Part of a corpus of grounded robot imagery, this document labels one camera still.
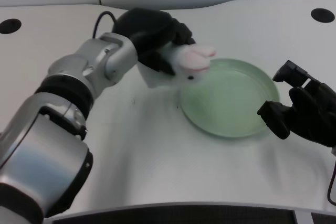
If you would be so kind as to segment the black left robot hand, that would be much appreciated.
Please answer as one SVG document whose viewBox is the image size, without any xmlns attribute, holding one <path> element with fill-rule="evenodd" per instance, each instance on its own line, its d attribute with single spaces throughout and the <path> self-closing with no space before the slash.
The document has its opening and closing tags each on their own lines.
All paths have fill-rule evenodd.
<svg viewBox="0 0 336 224">
<path fill-rule="evenodd" d="M 169 13 L 145 8 L 134 8 L 118 19 L 113 33 L 127 37 L 134 45 L 138 61 L 146 67 L 170 76 L 175 71 L 159 52 L 165 45 L 192 45 L 192 32 Z"/>
</svg>

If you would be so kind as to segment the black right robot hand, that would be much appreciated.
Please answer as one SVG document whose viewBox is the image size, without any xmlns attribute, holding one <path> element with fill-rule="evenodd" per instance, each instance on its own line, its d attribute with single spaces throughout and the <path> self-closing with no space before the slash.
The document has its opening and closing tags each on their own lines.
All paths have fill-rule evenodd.
<svg viewBox="0 0 336 224">
<path fill-rule="evenodd" d="M 267 127 L 282 140 L 293 132 L 306 140 L 335 147 L 335 92 L 290 60 L 272 80 L 291 86 L 292 106 L 265 101 L 257 114 Z"/>
</svg>

